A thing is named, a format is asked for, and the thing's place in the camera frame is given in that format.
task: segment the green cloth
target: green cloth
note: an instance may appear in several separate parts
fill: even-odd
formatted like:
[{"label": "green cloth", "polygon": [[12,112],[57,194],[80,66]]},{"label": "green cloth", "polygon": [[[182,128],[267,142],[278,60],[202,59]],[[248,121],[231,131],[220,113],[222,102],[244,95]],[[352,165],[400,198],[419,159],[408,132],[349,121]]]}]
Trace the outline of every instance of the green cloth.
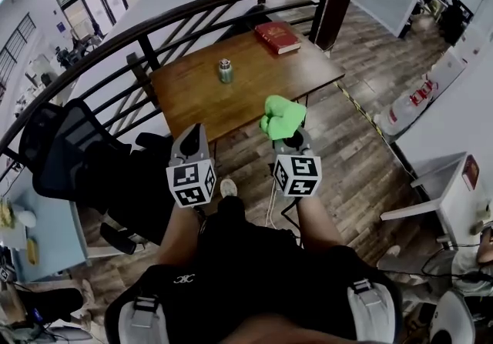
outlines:
[{"label": "green cloth", "polygon": [[278,95],[268,96],[265,100],[265,116],[260,127],[270,140],[293,137],[303,122],[307,108]]}]

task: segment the yellow black tape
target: yellow black tape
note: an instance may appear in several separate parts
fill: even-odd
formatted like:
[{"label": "yellow black tape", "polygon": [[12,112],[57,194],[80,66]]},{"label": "yellow black tape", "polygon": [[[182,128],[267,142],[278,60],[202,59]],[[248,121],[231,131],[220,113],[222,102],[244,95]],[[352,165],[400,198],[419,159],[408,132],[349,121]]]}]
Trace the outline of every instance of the yellow black tape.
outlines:
[{"label": "yellow black tape", "polygon": [[342,91],[344,96],[349,99],[349,102],[351,102],[356,110],[358,110],[364,117],[368,120],[368,122],[375,128],[377,131],[378,135],[381,136],[383,140],[385,140],[384,133],[381,131],[380,128],[378,128],[378,125],[375,124],[375,121],[371,118],[371,115],[369,115],[367,112],[364,111],[364,109],[361,107],[361,105],[354,100],[354,98],[349,95],[349,92],[346,91],[344,88],[342,88],[342,85],[338,82],[334,82],[334,84]]}]

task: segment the black office chair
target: black office chair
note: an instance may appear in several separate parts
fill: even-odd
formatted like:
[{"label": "black office chair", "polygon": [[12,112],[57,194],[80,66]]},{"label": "black office chair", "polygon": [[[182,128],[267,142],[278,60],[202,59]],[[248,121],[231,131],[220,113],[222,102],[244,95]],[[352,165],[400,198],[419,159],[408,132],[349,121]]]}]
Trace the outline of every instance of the black office chair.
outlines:
[{"label": "black office chair", "polygon": [[160,244],[174,199],[166,167],[173,139],[140,134],[131,153],[98,122],[81,99],[64,108],[45,103],[29,119],[19,155],[33,173],[39,195],[71,200],[97,209],[127,229],[103,223],[101,236],[118,250],[133,254],[137,234]]}]

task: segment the red book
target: red book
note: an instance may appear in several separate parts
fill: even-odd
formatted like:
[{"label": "red book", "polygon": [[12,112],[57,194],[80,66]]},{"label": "red book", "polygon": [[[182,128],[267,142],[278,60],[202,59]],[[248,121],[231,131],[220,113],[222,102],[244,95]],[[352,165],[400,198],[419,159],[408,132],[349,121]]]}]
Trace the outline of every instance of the red book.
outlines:
[{"label": "red book", "polygon": [[479,166],[472,155],[468,155],[465,160],[464,170],[462,170],[462,178],[468,186],[469,191],[474,191],[478,183]]},{"label": "red book", "polygon": [[277,53],[283,54],[301,47],[301,40],[286,22],[266,22],[255,27],[255,32]]}]

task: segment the metal canister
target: metal canister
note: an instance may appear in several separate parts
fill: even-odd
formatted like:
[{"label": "metal canister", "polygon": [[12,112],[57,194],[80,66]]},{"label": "metal canister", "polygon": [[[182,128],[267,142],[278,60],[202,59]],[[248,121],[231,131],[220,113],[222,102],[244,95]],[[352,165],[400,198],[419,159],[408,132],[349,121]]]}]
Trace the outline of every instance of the metal canister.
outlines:
[{"label": "metal canister", "polygon": [[221,59],[219,61],[219,80],[225,84],[233,81],[233,66],[229,59]]}]

